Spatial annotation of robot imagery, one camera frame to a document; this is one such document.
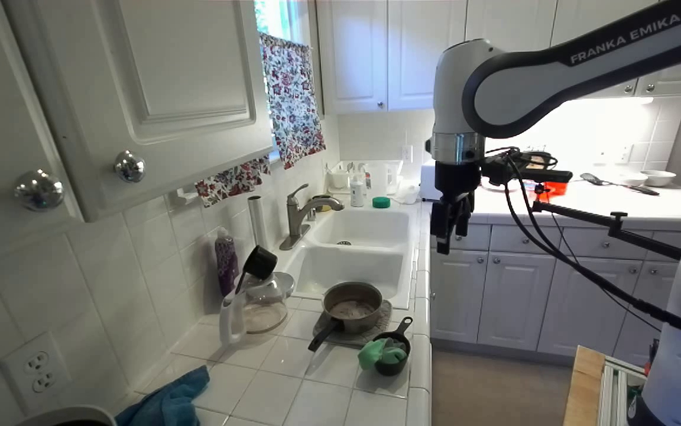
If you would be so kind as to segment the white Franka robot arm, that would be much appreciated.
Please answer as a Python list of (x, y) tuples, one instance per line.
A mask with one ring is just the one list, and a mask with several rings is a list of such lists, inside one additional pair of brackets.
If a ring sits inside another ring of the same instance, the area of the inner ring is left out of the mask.
[[(505, 51), (483, 37), (462, 41), (440, 54), (435, 69), (435, 126), (428, 151), (435, 158), (431, 234), (440, 251), (469, 232), (476, 186), (483, 179), (547, 183), (547, 170), (521, 166), (518, 150), (489, 157), (489, 137), (531, 129), (557, 107), (611, 84), (681, 63), (681, 0), (661, 0), (597, 30), (532, 51)], [(598, 221), (612, 237), (662, 254), (676, 262), (669, 302), (645, 302), (602, 274), (589, 279), (662, 325), (656, 359), (636, 398), (634, 426), (681, 426), (681, 247), (632, 234), (617, 215)]]

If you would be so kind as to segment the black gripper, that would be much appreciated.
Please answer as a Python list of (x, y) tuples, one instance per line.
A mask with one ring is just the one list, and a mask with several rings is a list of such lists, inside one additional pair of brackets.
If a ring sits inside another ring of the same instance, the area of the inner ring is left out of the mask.
[(480, 185), (480, 170), (476, 164), (437, 164), (435, 189), (440, 198), (431, 210), (431, 237), (440, 254), (449, 254), (453, 237), (469, 234), (469, 221), (476, 206), (476, 186)]

